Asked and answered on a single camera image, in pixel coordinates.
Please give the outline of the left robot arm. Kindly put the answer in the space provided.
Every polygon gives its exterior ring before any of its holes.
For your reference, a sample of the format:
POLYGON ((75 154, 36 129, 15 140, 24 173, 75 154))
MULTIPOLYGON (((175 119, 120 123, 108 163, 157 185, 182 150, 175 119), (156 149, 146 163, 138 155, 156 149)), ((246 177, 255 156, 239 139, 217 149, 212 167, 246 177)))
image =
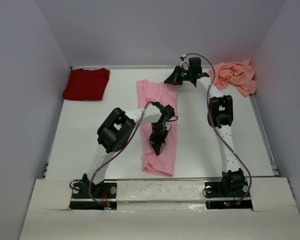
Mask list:
POLYGON ((91 198, 100 194, 110 162, 127 147, 139 127, 150 124, 150 149, 160 155, 175 116, 171 105, 164 106, 158 101, 149 101, 145 107, 130 111, 114 108, 96 132, 95 156, 81 179, 84 193, 91 198))

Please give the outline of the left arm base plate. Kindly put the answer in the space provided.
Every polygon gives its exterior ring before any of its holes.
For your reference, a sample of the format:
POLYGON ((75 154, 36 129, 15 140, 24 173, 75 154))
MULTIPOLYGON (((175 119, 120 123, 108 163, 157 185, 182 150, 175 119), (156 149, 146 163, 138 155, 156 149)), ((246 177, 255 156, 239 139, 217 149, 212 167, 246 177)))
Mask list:
POLYGON ((104 182, 99 189, 91 191, 93 200, 82 181, 73 180, 69 184, 71 189, 69 208, 71 210, 116 210, 117 185, 114 181, 104 182))

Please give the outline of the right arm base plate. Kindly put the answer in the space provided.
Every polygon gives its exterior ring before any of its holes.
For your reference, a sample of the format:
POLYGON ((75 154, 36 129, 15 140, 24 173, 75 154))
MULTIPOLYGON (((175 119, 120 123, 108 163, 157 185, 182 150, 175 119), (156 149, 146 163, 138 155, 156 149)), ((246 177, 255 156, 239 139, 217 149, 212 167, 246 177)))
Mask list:
POLYGON ((242 187, 226 192, 221 181, 206 181, 202 195, 205 197, 207 210, 253 209, 250 193, 243 198, 248 190, 246 182, 242 187))

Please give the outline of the pink t-shirt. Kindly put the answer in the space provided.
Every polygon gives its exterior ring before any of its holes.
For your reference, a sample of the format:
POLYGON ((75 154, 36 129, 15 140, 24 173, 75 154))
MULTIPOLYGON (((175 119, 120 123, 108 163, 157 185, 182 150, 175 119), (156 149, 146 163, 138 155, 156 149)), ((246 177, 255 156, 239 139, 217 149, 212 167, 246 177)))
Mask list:
POLYGON ((136 84, 138 108, 145 109, 141 121, 142 170, 144 172, 172 177, 177 155, 177 123, 171 118, 177 116, 178 89, 176 85, 139 80, 136 84), (151 123, 170 122, 165 146, 160 155, 155 155, 149 138, 152 133, 151 123))

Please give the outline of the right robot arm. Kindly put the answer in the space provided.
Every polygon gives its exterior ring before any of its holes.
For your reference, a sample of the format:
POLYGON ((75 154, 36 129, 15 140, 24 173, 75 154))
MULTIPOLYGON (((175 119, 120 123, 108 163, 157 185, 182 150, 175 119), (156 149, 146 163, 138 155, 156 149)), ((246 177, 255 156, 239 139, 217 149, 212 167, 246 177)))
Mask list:
POLYGON ((212 73, 202 70, 201 58, 183 55, 180 65, 176 65, 172 74, 164 81, 165 84, 181 86, 184 81, 192 83, 197 89, 206 93, 207 121, 212 127, 220 150, 222 170, 220 181, 205 183, 202 191, 207 199, 212 198, 243 198, 244 188, 248 187, 244 171, 247 166, 235 151, 232 125, 234 120, 233 98, 223 94, 215 86, 216 70, 212 73))

